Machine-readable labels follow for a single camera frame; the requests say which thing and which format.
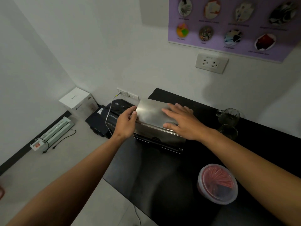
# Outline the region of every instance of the glass mug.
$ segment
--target glass mug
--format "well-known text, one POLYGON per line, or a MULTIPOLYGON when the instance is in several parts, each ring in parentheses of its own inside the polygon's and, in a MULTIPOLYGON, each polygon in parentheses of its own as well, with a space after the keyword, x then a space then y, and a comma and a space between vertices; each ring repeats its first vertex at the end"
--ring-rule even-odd
POLYGON ((232 127, 231 125, 228 124, 223 124, 218 131, 222 133, 224 136, 228 137, 231 140, 235 140, 236 137, 238 136, 238 131, 236 128, 232 127))
POLYGON ((228 124, 235 127, 239 121, 240 113, 236 109, 228 108, 226 110, 218 110, 216 115, 219 117, 221 124, 228 124))

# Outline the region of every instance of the product box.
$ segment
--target product box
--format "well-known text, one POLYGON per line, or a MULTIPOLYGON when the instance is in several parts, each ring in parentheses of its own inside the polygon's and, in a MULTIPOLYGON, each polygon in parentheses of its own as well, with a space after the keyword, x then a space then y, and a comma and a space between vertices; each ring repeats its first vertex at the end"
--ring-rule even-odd
POLYGON ((83 119, 88 118, 98 109, 98 105, 92 95, 77 87, 59 101, 63 103, 72 114, 83 119))

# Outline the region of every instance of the poster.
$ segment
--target poster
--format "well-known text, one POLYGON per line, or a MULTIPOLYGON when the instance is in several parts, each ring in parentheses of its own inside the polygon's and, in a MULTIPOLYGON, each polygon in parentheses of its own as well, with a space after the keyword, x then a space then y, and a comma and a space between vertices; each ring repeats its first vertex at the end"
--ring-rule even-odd
POLYGON ((168 41, 281 63, 301 39, 301 0, 169 0, 168 41))

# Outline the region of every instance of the white cable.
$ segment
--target white cable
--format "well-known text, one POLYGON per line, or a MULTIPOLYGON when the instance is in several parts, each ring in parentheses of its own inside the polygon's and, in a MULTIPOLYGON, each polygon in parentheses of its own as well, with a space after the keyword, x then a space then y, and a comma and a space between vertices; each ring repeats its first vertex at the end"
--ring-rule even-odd
POLYGON ((111 100, 110 109, 109 109, 109 111, 108 111, 107 118, 106 118, 106 126, 107 126, 107 128, 108 128, 108 130, 109 130, 110 133, 111 133, 111 130, 109 129, 109 127, 108 127, 108 125, 107 125, 107 119, 108 119, 108 116, 109 116, 109 113, 110 113, 110 110, 111 110, 112 101, 114 100, 115 97, 113 97, 113 99, 111 100))
POLYGON ((141 226, 141 220, 140 220, 140 218, 139 218, 139 216, 138 216, 138 214, 137 214, 137 212, 136 212, 136 206, 133 204, 133 206, 134 206, 134 210, 135 210, 135 213, 136 213, 136 216, 138 217, 138 219, 139 219, 139 224, 140 224, 140 226, 141 226))

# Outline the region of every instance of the round plastic container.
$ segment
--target round plastic container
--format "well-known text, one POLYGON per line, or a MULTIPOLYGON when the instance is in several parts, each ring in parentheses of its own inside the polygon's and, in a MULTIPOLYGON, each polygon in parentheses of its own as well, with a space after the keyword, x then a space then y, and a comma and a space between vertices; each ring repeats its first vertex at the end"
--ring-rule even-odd
POLYGON ((209 164, 201 169, 197 186, 204 197, 220 205, 230 204, 238 194, 235 177, 218 164, 209 164))

